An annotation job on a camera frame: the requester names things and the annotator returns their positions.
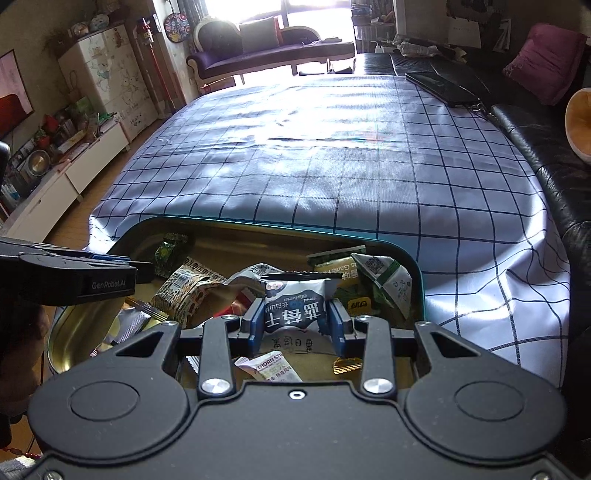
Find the snack bag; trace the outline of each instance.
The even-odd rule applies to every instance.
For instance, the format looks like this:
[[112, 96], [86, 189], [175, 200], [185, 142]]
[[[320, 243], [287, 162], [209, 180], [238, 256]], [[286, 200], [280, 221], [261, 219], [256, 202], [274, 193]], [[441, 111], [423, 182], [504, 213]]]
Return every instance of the snack bag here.
[[242, 356], [234, 363], [257, 380], [270, 382], [301, 382], [300, 376], [281, 352], [269, 352], [249, 360]]
[[189, 237], [182, 233], [167, 233], [154, 254], [154, 271], [162, 278], [168, 278], [189, 253]]
[[283, 270], [272, 267], [266, 263], [258, 263], [251, 267], [245, 268], [240, 272], [234, 273], [223, 284], [224, 285], [244, 285], [253, 291], [264, 294], [265, 291], [261, 286], [261, 277], [270, 273], [281, 273]]
[[400, 263], [390, 257], [376, 257], [373, 255], [351, 254], [357, 263], [357, 268], [374, 284], [379, 301], [381, 297], [391, 307], [396, 307], [402, 313], [404, 320], [410, 315], [411, 292], [413, 279]]
[[359, 278], [357, 263], [351, 255], [353, 253], [364, 254], [365, 245], [352, 248], [342, 248], [308, 255], [308, 265], [314, 271], [324, 273], [341, 273], [342, 280], [337, 288], [334, 298], [340, 300], [349, 315], [379, 315], [375, 302], [372, 300], [371, 289], [367, 289]]
[[152, 321], [160, 323], [167, 320], [167, 318], [166, 314], [159, 312], [152, 305], [134, 297], [126, 297], [125, 303], [113, 321], [109, 332], [103, 341], [91, 351], [90, 356], [96, 356], [98, 353], [128, 340], [145, 330]]
[[326, 300], [332, 298], [340, 274], [286, 272], [263, 277], [265, 284], [265, 331], [311, 323], [326, 325]]
[[308, 265], [311, 268], [315, 268], [316, 265], [330, 262], [331, 260], [338, 260], [339, 258], [350, 257], [351, 254], [364, 254], [366, 253], [366, 246], [359, 245], [358, 247], [350, 248], [339, 248], [336, 250], [328, 250], [326, 252], [319, 252], [317, 254], [308, 255]]
[[150, 303], [168, 313], [170, 320], [187, 326], [203, 302], [208, 291], [224, 282], [225, 278], [197, 260], [187, 258], [184, 264], [164, 282]]

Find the barcode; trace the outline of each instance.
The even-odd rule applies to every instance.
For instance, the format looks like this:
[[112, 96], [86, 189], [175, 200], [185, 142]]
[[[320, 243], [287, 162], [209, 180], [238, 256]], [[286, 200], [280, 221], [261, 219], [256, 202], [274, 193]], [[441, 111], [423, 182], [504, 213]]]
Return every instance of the barcode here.
[[374, 275], [379, 274], [379, 272], [383, 269], [384, 264], [378, 257], [371, 257], [365, 263], [365, 267]]
[[170, 277], [170, 279], [173, 281], [170, 288], [180, 290], [187, 284], [189, 280], [191, 280], [192, 277], [194, 277], [194, 274], [190, 270], [177, 270]]

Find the checkered tablecloth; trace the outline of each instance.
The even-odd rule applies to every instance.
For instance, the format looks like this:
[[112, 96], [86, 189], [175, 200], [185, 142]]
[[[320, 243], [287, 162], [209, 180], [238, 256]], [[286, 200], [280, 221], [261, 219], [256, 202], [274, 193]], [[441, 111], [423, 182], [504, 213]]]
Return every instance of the checkered tablecloth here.
[[117, 177], [89, 247], [162, 214], [393, 242], [424, 273], [429, 320], [562, 382], [570, 269], [534, 173], [492, 124], [404, 78], [308, 77], [193, 102]]

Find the gray cushion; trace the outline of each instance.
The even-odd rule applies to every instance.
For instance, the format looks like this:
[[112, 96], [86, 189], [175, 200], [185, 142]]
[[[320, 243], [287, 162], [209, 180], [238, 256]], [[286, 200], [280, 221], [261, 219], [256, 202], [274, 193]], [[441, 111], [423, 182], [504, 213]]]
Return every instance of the gray cushion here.
[[240, 35], [244, 53], [270, 50], [279, 46], [273, 17], [240, 24]]

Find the curtain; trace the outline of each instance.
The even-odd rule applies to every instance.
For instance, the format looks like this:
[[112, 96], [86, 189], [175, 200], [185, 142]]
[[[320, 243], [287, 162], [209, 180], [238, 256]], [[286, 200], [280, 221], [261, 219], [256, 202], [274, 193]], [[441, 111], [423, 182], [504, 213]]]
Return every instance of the curtain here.
[[187, 15], [193, 28], [207, 16], [205, 0], [178, 0], [178, 8]]

